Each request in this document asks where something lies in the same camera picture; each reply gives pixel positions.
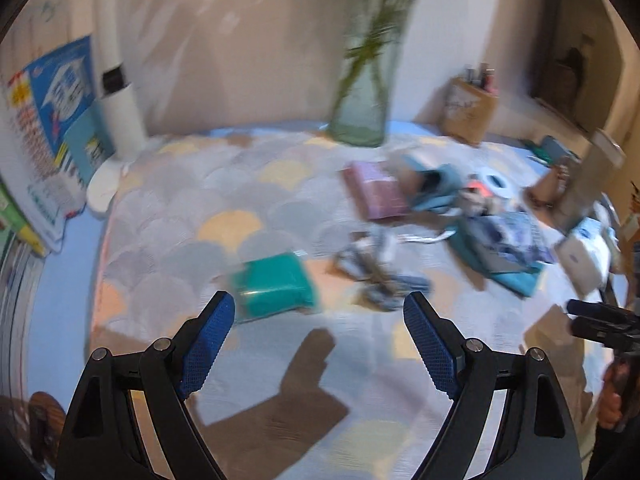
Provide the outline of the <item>person's right hand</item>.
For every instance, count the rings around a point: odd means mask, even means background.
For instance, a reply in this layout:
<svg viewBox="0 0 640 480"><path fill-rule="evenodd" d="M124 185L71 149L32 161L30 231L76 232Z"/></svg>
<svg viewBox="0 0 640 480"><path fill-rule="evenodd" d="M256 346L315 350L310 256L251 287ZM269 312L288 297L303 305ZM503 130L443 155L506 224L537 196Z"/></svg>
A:
<svg viewBox="0 0 640 480"><path fill-rule="evenodd" d="M620 400L620 395L617 393L614 385L616 372L617 367L614 363L606 369L598 401L598 424L606 430L612 430L622 418L622 412L620 411L622 400Z"/></svg>

